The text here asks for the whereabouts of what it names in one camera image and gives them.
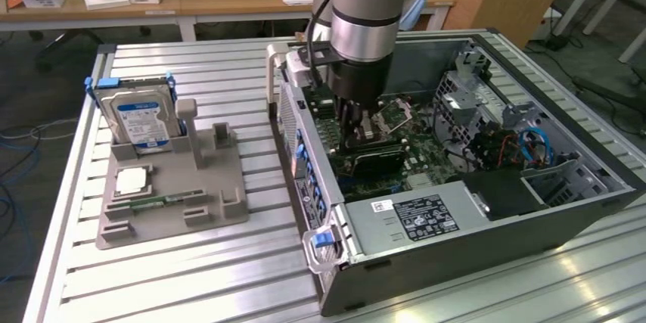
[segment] blue cable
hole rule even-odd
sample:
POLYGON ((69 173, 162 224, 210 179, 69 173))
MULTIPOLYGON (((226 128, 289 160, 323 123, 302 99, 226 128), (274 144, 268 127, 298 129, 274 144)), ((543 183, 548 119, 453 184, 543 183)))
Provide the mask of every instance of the blue cable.
POLYGON ((33 168, 38 164, 38 161, 40 161, 40 153, 38 153, 38 150, 34 149, 33 147, 21 147, 21 146, 12 145, 12 144, 6 144, 6 143, 2 143, 2 142, 0 142, 0 147, 5 147, 5 148, 13 149, 16 151, 30 151, 33 153, 33 158, 30 159, 29 166, 18 174, 16 174, 13 177, 10 177, 5 181, 2 181, 2 184, 4 185, 12 185, 21 178, 24 178, 24 176, 26 174, 29 174, 29 172, 33 170, 33 168))
POLYGON ((524 155, 524 158, 527 158, 527 160, 531 162, 533 160, 531 154, 528 153, 527 151, 527 148, 524 147, 524 133, 527 132, 535 132, 537 134, 537 136, 540 136, 540 138, 543 139, 543 142, 544 142, 544 159, 545 159, 545 162, 547 162, 547 159, 548 159, 548 165, 552 165, 553 164, 553 151, 548 145, 548 137, 547 137, 547 134, 544 134, 544 132, 537 129, 537 128, 527 128, 525 130, 523 130, 519 134, 517 134, 517 145, 520 146, 520 152, 523 153, 524 155))
POLYGON ((25 239, 26 239, 26 256, 24 260, 20 262, 20 264, 16 266, 10 274, 8 274, 8 276, 5 276, 2 280, 0 280, 0 284, 2 284, 20 272, 20 270, 22 270, 25 264, 29 263, 30 258, 33 257, 33 241, 30 239, 30 233, 29 233, 29 228, 26 227, 26 219, 24 217, 22 209, 12 200, 0 198, 0 201, 2 203, 9 204, 13 207, 16 216, 18 217, 18 223, 20 225, 22 225, 22 230, 24 230, 25 239))

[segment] ventilation grille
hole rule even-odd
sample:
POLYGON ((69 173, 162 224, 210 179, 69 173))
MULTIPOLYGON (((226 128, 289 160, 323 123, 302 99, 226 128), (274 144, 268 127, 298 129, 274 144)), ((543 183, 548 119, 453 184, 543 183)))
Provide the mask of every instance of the ventilation grille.
POLYGON ((292 104, 289 103, 286 86, 284 84, 280 87, 278 104, 278 120, 282 126, 284 138, 288 141, 289 151, 292 152, 296 149, 296 118, 293 117, 292 104))
POLYGON ((444 78, 441 84, 436 88, 435 102, 437 105, 439 114, 441 115, 441 118, 445 120, 445 122, 449 124, 449 137, 457 138, 461 143, 468 144, 471 141, 469 130, 464 126, 455 125, 453 115, 449 113, 448 109, 444 106, 444 103, 441 102, 441 96, 444 94, 448 94, 449 92, 455 92, 457 89, 459 87, 457 85, 455 85, 455 82, 451 81, 448 78, 444 78))
POLYGON ((569 189, 564 189, 563 192, 559 193, 549 201, 547 201, 547 205, 549 207, 557 207, 565 203, 568 203, 573 199, 573 194, 569 189))

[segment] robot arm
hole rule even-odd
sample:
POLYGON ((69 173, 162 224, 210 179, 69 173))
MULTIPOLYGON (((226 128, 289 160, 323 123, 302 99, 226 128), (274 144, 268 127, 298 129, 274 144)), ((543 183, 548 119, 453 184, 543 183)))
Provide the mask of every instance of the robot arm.
POLYGON ((404 0, 332 0, 332 9, 317 11, 331 14, 329 44, 341 59, 331 63, 324 80, 335 94, 340 149, 385 88, 403 5, 404 0))

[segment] aluminum table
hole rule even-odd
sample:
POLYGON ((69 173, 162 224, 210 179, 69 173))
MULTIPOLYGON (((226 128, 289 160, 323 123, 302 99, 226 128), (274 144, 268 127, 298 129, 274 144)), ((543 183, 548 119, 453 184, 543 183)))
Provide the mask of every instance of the aluminum table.
MULTIPOLYGON (((646 178, 640 151, 501 36, 483 35, 646 178)), ((497 323, 644 319, 643 198, 547 253, 344 315, 319 316, 265 113, 265 47, 290 40, 121 45, 97 55, 94 79, 160 76, 170 71, 180 98, 196 99, 196 126, 206 128, 214 122, 232 125, 240 141, 250 219, 240 225, 97 250, 93 240, 110 134, 92 100, 85 98, 24 321, 497 323)), ((523 90, 500 70, 491 71, 492 83, 511 101, 520 101, 523 90)))

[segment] floor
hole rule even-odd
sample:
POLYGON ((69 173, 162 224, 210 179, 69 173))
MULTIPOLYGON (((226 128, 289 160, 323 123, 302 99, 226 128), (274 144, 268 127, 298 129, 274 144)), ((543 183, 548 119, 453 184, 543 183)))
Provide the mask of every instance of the floor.
MULTIPOLYGON (((571 1, 556 0, 555 6, 565 9, 571 1)), ((597 0, 588 0, 585 5, 589 6, 596 2, 597 0)), ((569 74, 588 78, 630 95, 639 93, 646 86, 634 86, 636 77, 630 67, 616 61, 616 57, 639 34, 644 24, 646 14, 617 3, 591 36, 580 34, 580 27, 573 30, 572 35, 580 40, 583 48, 568 46, 549 54, 569 74)), ((304 23, 297 20, 276 22, 274 35, 288 36, 294 31, 300 31, 302 25, 304 23)), ((96 34, 104 42, 113 44, 180 41, 176 27, 153 26, 150 30, 149 36, 141 36, 136 27, 97 30, 96 34)), ((261 26, 260 22, 221 23, 198 26, 197 32, 200 39, 252 38, 258 36, 261 26)), ((268 25, 264 32, 270 32, 268 25)), ((92 70, 96 46, 88 39, 74 39, 48 58, 53 70, 46 74, 38 74, 33 68, 32 57, 58 34, 60 32, 54 31, 45 32, 44 40, 33 42, 28 34, 20 32, 14 33, 10 40, 0 45, 0 60, 2 60, 2 67, 0 67, 0 129, 17 125, 40 125, 53 120, 73 118, 78 114, 84 97, 82 79, 92 70)), ((6 39, 9 36, 9 33, 0 33, 0 39, 6 39)), ((543 50, 540 44, 535 42, 529 43, 528 47, 536 51, 543 50)), ((553 61, 543 54, 531 54, 531 57, 573 90, 567 75, 557 69, 553 61)), ((639 50, 631 64, 646 67, 646 47, 639 50)), ((599 114, 609 119, 609 108, 603 99, 589 93, 581 94, 580 97, 599 114)), ((640 128, 640 118, 635 117, 635 113, 621 107, 617 109, 616 122, 619 125, 624 129, 640 128)), ((72 130, 73 124, 64 124, 48 129, 44 136, 61 135, 72 130)), ((642 150, 646 150, 643 139, 632 135, 625 136, 642 150)), ((33 255, 26 263, 20 265, 26 256, 26 241, 21 226, 16 223, 10 233, 0 241, 2 252, 0 253, 0 277, 14 273, 16 266, 21 268, 16 272, 16 278, 0 284, 0 317, 2 317, 0 320, 6 323, 20 321, 22 317, 70 141, 70 138, 41 141, 37 167, 17 183, 9 186, 13 199, 22 207, 26 218, 33 255)), ((21 141, 21 145, 29 145, 30 142, 33 140, 25 139, 21 141)), ((25 151, 0 148, 0 170, 5 170, 22 156, 22 153, 25 151)), ((6 228, 5 220, 0 219, 0 231, 6 228)))

